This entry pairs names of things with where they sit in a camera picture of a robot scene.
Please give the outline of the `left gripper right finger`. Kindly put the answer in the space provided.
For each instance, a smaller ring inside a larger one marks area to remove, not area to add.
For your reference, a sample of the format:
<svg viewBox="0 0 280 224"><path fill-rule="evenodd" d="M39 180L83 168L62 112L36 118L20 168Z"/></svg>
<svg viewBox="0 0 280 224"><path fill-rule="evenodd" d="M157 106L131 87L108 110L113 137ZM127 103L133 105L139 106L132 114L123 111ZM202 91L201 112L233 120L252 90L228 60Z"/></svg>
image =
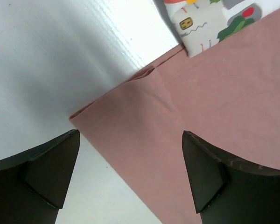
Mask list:
<svg viewBox="0 0 280 224"><path fill-rule="evenodd" d="M182 152L204 224L280 224L280 170L220 149L190 131Z"/></svg>

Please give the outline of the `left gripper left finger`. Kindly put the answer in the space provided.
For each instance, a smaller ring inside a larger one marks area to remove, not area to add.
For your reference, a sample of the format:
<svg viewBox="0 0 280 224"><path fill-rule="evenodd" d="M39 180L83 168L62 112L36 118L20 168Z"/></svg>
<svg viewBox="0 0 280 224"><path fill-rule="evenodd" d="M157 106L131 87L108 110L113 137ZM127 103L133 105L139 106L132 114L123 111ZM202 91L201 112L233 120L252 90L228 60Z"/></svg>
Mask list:
<svg viewBox="0 0 280 224"><path fill-rule="evenodd" d="M0 160L0 224L54 224L79 147L80 132L73 129Z"/></svg>

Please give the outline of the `pink t shirt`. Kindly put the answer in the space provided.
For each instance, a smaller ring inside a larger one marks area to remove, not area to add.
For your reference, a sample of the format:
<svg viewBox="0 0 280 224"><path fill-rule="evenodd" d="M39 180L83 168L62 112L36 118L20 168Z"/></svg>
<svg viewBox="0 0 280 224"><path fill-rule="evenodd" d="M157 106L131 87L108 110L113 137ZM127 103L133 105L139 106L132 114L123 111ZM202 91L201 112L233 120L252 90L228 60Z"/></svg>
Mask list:
<svg viewBox="0 0 280 224"><path fill-rule="evenodd" d="M280 9L193 58L169 51L70 121L162 223L199 224L185 130L280 169Z"/></svg>

